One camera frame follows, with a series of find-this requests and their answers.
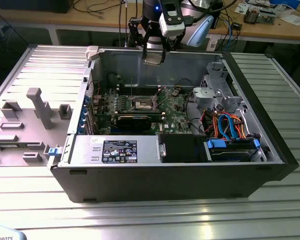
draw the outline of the power supply label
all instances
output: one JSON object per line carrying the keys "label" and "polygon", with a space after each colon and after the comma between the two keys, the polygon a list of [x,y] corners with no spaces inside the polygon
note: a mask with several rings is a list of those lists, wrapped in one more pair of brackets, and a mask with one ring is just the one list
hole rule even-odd
{"label": "power supply label", "polygon": [[102,162],[104,164],[135,164],[137,141],[103,141]]}

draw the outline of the white sticker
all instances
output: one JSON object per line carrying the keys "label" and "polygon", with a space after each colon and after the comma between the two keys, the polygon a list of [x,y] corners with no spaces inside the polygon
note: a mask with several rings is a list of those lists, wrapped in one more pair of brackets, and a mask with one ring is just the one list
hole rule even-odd
{"label": "white sticker", "polygon": [[104,143],[105,138],[104,137],[100,137],[100,136],[93,136],[90,139],[90,143],[91,144],[103,144]]}

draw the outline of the table leg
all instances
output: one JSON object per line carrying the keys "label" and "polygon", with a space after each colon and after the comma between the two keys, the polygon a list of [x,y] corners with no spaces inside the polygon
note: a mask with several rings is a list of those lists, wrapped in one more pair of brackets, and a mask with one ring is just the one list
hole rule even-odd
{"label": "table leg", "polygon": [[220,39],[220,34],[212,34],[210,36],[208,46],[206,47],[207,51],[214,51],[217,47],[218,40]]}
{"label": "table leg", "polygon": [[49,25],[47,29],[49,31],[52,45],[60,45],[57,28],[54,25]]}

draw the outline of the wooden workbench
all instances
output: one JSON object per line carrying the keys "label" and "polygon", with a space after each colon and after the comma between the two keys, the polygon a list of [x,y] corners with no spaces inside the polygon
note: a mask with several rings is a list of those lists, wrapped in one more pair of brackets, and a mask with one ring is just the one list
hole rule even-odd
{"label": "wooden workbench", "polygon": [[[95,3],[102,3],[102,0],[86,0],[88,5]],[[115,4],[118,0],[109,0],[108,3],[95,6],[94,9],[103,9]],[[80,1],[76,7],[85,11],[85,1]],[[239,39],[247,41],[260,41],[260,42],[277,42],[277,43],[292,43],[300,44],[300,26],[295,26],[285,22],[279,18],[271,24],[246,24],[243,20],[243,14],[234,13],[236,7],[233,6],[228,9],[229,15],[233,18],[234,22],[242,24],[242,29]],[[119,6],[109,8],[102,14],[102,19],[88,14],[86,12],[79,12],[73,8],[68,13],[53,13],[53,12],[39,12],[39,11],[24,11],[24,10],[1,10],[2,16],[10,23],[23,27],[37,27],[46,28],[49,30],[50,37],[53,44],[58,44],[57,29],[68,30],[83,30],[83,31],[97,31],[97,32],[118,32],[119,31]],[[134,3],[128,3],[128,16],[133,17],[136,13]],[[142,13],[142,4],[138,4],[138,15]],[[122,6],[121,13],[121,27],[124,28],[125,24],[125,10]],[[227,34],[222,21],[219,21],[216,29],[209,31],[208,37],[210,39],[220,39],[222,35]]]}

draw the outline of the blue box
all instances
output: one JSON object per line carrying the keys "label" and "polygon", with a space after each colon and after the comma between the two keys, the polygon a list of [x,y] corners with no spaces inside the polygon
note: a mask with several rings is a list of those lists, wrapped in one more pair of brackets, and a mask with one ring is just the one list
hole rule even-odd
{"label": "blue box", "polygon": [[269,0],[271,4],[279,5],[279,4],[285,4],[288,5],[294,9],[297,9],[297,7],[300,4],[300,0]]}

